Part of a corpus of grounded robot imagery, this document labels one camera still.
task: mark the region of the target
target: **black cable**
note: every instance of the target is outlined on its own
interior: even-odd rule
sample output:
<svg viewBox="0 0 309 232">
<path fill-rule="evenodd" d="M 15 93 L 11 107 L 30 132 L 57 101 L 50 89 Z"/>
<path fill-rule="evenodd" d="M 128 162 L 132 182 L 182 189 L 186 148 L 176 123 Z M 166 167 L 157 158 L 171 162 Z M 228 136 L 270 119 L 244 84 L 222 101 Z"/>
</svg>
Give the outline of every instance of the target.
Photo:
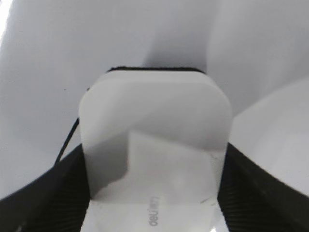
<svg viewBox="0 0 309 232">
<path fill-rule="evenodd" d="M 75 132 L 76 128 L 78 127 L 78 125 L 79 125 L 79 118 L 77 118 L 76 121 L 74 122 L 74 124 L 73 124 L 73 126 L 72 126 L 72 128 L 71 128 L 71 130 L 70 130 L 70 132 L 69 132 L 69 134 L 68 134 L 64 144 L 62 145 L 62 148 L 61 148 L 61 150 L 60 150 L 60 152 L 59 152 L 59 154 L 57 156 L 57 159 L 56 159 L 56 161 L 54 163 L 54 166 L 60 161 L 60 159 L 61 159 L 64 151 L 66 150 L 66 148 L 67 148 L 67 146 L 68 146 L 72 136 L 74 135 L 74 132 Z"/>
</svg>

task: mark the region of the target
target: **white curved surface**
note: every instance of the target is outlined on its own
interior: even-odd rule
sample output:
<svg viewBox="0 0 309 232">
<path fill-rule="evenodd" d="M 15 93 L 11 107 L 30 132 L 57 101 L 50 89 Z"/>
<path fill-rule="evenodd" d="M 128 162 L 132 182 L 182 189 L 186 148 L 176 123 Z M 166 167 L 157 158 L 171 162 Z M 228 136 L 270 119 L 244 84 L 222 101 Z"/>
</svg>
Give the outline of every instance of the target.
<svg viewBox="0 0 309 232">
<path fill-rule="evenodd" d="M 309 78 L 234 118 L 230 142 L 261 168 L 309 196 Z"/>
<path fill-rule="evenodd" d="M 207 66 L 234 115 L 309 75 L 307 0 L 0 2 L 0 198 L 52 166 L 112 66 Z"/>
</svg>

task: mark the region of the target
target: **white background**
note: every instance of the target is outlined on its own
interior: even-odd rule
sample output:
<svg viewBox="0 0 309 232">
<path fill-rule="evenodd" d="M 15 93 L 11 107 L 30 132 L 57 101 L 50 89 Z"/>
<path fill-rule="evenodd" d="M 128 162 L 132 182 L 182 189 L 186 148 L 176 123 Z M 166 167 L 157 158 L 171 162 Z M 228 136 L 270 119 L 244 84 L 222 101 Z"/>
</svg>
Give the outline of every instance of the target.
<svg viewBox="0 0 309 232">
<path fill-rule="evenodd" d="M 52 166 L 83 93 L 110 67 L 207 71 L 234 115 L 308 77 L 308 9 L 307 0 L 2 0 L 0 198 Z"/>
</svg>

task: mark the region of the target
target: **white plastic device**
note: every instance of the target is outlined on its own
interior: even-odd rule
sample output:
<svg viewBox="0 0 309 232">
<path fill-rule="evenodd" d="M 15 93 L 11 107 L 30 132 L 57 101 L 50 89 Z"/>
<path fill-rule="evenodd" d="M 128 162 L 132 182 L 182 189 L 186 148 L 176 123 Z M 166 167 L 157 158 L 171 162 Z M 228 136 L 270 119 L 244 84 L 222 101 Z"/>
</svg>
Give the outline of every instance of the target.
<svg viewBox="0 0 309 232">
<path fill-rule="evenodd" d="M 112 71 L 84 95 L 82 231 L 228 231 L 217 202 L 230 104 L 193 71 Z"/>
</svg>

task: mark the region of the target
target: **black mesh material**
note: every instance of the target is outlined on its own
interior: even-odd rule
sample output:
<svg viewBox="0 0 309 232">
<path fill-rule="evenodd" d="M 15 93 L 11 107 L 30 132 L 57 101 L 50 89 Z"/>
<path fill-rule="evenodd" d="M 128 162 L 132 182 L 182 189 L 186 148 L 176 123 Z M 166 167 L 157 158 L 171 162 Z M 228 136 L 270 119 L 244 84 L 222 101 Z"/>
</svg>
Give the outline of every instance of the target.
<svg viewBox="0 0 309 232">
<path fill-rule="evenodd" d="M 40 178 L 0 201 L 0 232 L 79 232 L 89 201 L 79 145 Z"/>
<path fill-rule="evenodd" d="M 298 228 L 272 207 L 234 159 L 229 145 L 218 195 L 219 205 L 230 232 L 299 232 Z"/>
</svg>

